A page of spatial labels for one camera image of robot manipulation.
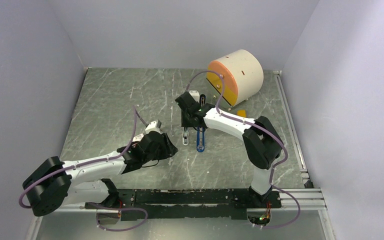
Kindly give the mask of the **light blue white stapler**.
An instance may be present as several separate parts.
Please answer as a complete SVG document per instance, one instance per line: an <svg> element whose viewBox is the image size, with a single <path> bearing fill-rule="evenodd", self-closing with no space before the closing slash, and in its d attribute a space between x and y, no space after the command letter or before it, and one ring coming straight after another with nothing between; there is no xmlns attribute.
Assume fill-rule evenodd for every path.
<svg viewBox="0 0 384 240"><path fill-rule="evenodd" d="M187 146L189 144L189 130L187 127L183 128L182 132L182 144Z"/></svg>

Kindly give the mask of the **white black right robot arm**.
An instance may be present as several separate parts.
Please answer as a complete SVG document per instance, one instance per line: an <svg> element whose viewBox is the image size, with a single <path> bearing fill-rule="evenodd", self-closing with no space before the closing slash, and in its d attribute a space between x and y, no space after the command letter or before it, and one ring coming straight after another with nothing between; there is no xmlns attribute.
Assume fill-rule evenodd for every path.
<svg viewBox="0 0 384 240"><path fill-rule="evenodd" d="M270 120L264 116L257 119L239 117L210 103L200 105L187 91L177 97L175 102L188 128L214 129L243 141L247 157L254 165L249 188L250 202L255 207L262 207L267 203L273 189L272 164L285 149Z"/></svg>

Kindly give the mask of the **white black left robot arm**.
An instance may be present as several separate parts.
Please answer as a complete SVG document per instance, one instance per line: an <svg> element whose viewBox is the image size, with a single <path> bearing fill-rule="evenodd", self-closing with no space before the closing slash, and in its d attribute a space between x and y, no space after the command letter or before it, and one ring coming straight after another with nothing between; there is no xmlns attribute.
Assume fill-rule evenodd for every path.
<svg viewBox="0 0 384 240"><path fill-rule="evenodd" d="M77 203L94 203L106 208L121 205L114 176L143 168L150 161L173 157L178 148L166 133L151 131L130 146L84 160L62 161L58 156L45 160L22 184L23 197L34 216L48 215L58 208Z"/></svg>

